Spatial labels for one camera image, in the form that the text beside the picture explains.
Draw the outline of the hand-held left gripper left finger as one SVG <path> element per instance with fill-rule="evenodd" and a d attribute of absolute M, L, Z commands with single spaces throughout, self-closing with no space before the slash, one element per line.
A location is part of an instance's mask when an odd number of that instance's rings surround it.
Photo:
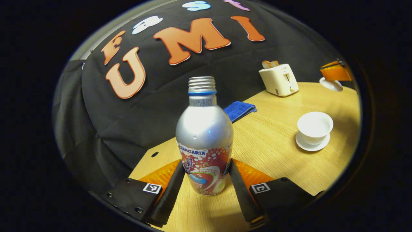
<path fill-rule="evenodd" d="M 181 160 L 140 178 L 125 178 L 115 187 L 89 194 L 132 222 L 163 227 L 174 208 L 185 175 Z"/>

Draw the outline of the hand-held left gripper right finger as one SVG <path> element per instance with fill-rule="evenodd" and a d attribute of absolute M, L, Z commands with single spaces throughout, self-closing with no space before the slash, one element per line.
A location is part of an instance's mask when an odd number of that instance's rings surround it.
<path fill-rule="evenodd" d="M 229 174 L 250 227 L 290 219 L 324 194 L 312 195 L 287 177 L 272 178 L 236 159 L 231 159 Z"/>

